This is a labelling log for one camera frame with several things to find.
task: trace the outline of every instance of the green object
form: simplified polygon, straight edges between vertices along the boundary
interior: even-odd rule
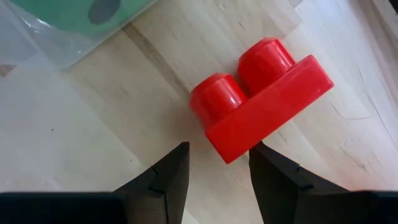
[[[99,34],[123,25],[153,0],[11,0],[40,20],[70,32]]]

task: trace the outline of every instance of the red toy block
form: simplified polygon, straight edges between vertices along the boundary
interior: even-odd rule
[[[244,94],[229,74],[199,84],[190,106],[228,164],[281,127],[333,87],[317,60],[295,63],[277,39],[263,39],[239,59]]]

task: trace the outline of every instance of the red plastic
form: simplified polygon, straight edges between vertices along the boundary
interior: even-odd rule
[[[277,39],[263,39],[240,59],[238,75],[214,74],[192,92],[190,105],[226,163],[244,154],[333,87],[310,55],[295,63]]]

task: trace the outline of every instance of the wooden table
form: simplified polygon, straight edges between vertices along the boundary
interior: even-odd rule
[[[239,56],[263,37],[280,38],[297,60],[314,54],[335,83],[264,142],[348,189],[397,190],[397,50],[371,0],[159,1],[60,74],[123,144],[102,148],[112,158],[100,157],[107,165],[96,164],[87,179],[123,170],[103,175],[112,190],[106,180],[128,181],[134,176],[126,170],[149,167],[190,141],[185,223],[261,223],[248,158],[225,165],[188,99],[211,74],[234,73]],[[67,186],[78,180],[66,173],[61,189],[76,190]]]

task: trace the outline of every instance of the light wooden surface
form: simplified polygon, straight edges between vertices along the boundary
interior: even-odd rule
[[[373,0],[162,0],[68,71],[33,58],[0,80],[0,189],[113,190],[190,141],[184,222],[261,223],[248,158],[225,165],[188,99],[276,36],[336,86],[264,142],[348,189],[398,190],[398,58],[382,23]]]

